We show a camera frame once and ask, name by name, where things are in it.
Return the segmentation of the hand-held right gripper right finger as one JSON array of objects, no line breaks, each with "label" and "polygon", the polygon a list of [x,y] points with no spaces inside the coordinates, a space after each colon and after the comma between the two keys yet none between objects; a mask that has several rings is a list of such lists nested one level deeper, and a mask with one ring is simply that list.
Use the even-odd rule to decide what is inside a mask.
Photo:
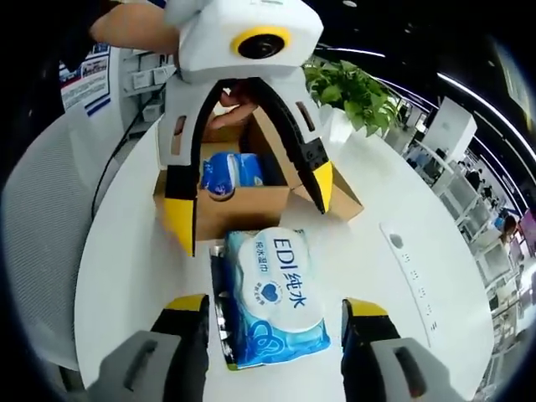
[{"label": "hand-held right gripper right finger", "polygon": [[345,298],[341,373],[347,401],[458,401],[448,368],[428,348],[399,335],[389,314]]}]

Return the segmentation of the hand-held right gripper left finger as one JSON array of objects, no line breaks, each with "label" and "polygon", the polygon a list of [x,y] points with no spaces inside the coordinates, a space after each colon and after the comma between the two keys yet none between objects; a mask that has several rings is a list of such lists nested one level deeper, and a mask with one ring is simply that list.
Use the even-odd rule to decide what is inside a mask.
[{"label": "hand-held right gripper left finger", "polygon": [[149,331],[138,331],[100,363],[91,401],[201,401],[209,368],[209,296],[179,297]]}]

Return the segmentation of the person's left hand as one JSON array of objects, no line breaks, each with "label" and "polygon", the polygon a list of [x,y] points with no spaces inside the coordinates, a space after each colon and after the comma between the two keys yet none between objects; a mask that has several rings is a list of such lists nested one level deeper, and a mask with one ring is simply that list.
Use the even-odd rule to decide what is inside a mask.
[{"label": "person's left hand", "polygon": [[229,88],[222,89],[219,103],[228,110],[222,115],[211,117],[206,126],[208,129],[218,130],[236,125],[247,119],[259,106],[248,80],[237,80]]}]

